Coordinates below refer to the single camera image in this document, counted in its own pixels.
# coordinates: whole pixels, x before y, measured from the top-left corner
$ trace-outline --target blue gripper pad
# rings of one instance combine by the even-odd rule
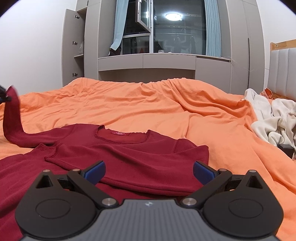
[[[83,176],[90,183],[96,185],[104,177],[105,173],[105,163],[103,161],[99,161],[81,171],[81,176]]]
[[[193,164],[193,175],[201,184],[206,185],[209,181],[218,176],[218,172],[213,168],[196,161]]]

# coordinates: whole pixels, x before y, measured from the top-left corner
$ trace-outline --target plastic bag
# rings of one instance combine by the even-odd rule
[[[80,44],[79,53],[83,54],[83,48],[84,48],[84,41]]]

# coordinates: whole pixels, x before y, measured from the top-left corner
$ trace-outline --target shirt label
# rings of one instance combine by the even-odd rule
[[[124,132],[118,132],[118,131],[113,131],[111,132],[112,134],[115,134],[115,135],[120,135],[120,136],[127,136],[129,135],[129,133],[124,133]]]

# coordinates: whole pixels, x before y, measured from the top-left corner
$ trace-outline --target blue curtain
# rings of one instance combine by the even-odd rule
[[[221,28],[217,0],[205,0],[206,55],[221,57]]]
[[[116,12],[115,12],[114,38],[113,38],[113,44],[110,47],[113,50],[117,50],[117,48],[121,43],[123,31],[124,31],[124,25],[126,24],[127,10],[128,10],[128,0],[117,0]]]

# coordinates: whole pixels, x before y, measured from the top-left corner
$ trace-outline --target ceiling light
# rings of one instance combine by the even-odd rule
[[[180,13],[168,13],[165,18],[170,21],[180,21],[182,20],[182,15]]]

